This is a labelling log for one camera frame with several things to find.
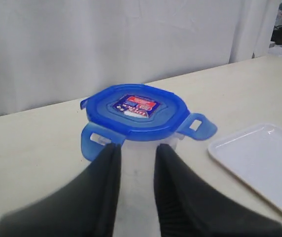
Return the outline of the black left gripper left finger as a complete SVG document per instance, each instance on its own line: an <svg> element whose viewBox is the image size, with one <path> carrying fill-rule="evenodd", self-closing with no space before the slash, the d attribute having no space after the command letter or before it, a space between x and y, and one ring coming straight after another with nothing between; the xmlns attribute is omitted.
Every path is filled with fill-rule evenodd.
<svg viewBox="0 0 282 237"><path fill-rule="evenodd" d="M0 237L110 237L121 180L121 147L106 145L70 183L0 219Z"/></svg>

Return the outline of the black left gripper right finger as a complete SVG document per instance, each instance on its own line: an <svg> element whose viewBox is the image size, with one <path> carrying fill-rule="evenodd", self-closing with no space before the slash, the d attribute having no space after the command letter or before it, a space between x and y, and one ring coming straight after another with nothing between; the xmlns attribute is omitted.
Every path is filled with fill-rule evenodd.
<svg viewBox="0 0 282 237"><path fill-rule="evenodd" d="M154 194L163 237L282 237L282 224L226 197L170 145L156 149Z"/></svg>

